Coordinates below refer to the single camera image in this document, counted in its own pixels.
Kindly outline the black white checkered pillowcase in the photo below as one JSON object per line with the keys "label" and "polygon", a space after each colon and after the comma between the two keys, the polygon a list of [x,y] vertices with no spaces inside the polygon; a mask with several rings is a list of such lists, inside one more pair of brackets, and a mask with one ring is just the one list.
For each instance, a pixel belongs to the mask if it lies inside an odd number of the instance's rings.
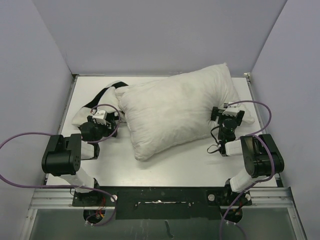
{"label": "black white checkered pillowcase", "polygon": [[71,120],[71,124],[75,127],[79,127],[83,123],[87,122],[87,117],[92,116],[92,108],[97,105],[108,104],[112,105],[120,112],[121,120],[124,119],[124,112],[119,107],[119,100],[116,97],[116,89],[126,87],[123,81],[116,81],[113,84],[109,84],[104,87],[90,102],[82,106],[74,115]]}

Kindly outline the white pillow insert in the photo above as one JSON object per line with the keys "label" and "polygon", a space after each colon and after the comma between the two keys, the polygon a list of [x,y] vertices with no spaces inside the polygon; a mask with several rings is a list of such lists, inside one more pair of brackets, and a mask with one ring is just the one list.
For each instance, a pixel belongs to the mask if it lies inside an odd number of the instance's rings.
{"label": "white pillow insert", "polygon": [[240,100],[226,63],[115,90],[134,157],[146,161],[173,146],[208,138],[214,107]]}

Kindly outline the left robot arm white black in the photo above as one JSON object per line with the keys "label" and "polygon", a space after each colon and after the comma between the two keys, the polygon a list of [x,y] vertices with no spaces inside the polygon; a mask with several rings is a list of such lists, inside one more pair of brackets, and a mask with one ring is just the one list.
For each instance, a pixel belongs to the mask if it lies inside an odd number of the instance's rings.
{"label": "left robot arm white black", "polygon": [[102,193],[97,180],[81,167],[82,160],[95,160],[100,154],[99,141],[116,137],[121,117],[98,109],[79,125],[80,133],[52,135],[41,161],[44,173],[59,177],[74,186],[77,196],[83,195],[88,204],[100,203]]}

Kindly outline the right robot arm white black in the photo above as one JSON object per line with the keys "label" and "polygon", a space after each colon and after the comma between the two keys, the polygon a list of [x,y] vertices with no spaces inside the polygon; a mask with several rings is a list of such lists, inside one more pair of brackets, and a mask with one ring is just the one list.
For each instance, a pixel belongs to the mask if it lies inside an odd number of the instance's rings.
{"label": "right robot arm white black", "polygon": [[[223,157],[242,156],[244,169],[228,180],[229,188],[222,192],[223,200],[230,205],[241,198],[242,191],[251,185],[261,183],[283,172],[284,159],[270,134],[245,135],[236,138],[236,128],[243,121],[245,112],[238,106],[225,105],[223,109],[212,108],[212,121],[217,120],[217,126],[211,129],[211,136],[217,150]],[[217,137],[213,131],[218,130]]]}

